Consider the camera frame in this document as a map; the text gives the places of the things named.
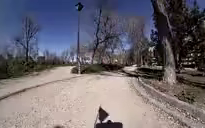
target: path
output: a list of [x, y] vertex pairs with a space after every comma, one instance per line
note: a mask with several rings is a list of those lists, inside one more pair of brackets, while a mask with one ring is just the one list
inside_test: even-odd
[[83, 75], [20, 93], [0, 101], [0, 128], [93, 128], [99, 106], [123, 128], [182, 127], [138, 96], [130, 80]]

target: lamp post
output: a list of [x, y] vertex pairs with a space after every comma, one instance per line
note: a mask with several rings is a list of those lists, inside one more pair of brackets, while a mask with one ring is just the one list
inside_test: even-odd
[[80, 30], [80, 11], [83, 9], [83, 5], [79, 2], [75, 6], [76, 6], [76, 10], [78, 11], [78, 32], [77, 32], [77, 56], [76, 56], [76, 60], [78, 63], [78, 74], [81, 74], [80, 59], [79, 59], [79, 30]]

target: blue sky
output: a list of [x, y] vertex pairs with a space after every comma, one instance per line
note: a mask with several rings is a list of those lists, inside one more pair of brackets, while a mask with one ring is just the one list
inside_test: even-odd
[[[79, 0], [85, 8], [82, 14], [81, 42], [87, 42], [90, 36], [85, 26], [90, 17], [87, 14], [96, 0]], [[150, 0], [110, 0], [115, 9], [124, 15], [144, 16], [146, 34], [149, 36], [153, 27]], [[40, 51], [48, 49], [60, 53], [76, 43], [77, 11], [74, 5], [78, 0], [0, 0], [0, 42], [9, 42], [19, 34], [22, 17], [31, 15], [41, 26], [39, 33]], [[198, 0], [205, 8], [205, 0]]]

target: grass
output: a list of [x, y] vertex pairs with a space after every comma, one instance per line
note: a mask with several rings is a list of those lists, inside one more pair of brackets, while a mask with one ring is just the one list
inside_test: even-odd
[[[115, 71], [122, 69], [121, 65], [112, 65], [112, 64], [93, 64], [93, 65], [82, 65], [81, 66], [81, 74], [91, 74], [91, 73], [99, 73], [103, 71]], [[78, 73], [78, 67], [74, 67], [71, 70], [72, 73]]]

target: dirt path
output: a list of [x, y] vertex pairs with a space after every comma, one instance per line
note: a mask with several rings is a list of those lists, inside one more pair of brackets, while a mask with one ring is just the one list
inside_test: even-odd
[[93, 128], [99, 106], [123, 128], [179, 128], [120, 74], [85, 75], [0, 101], [0, 128]]

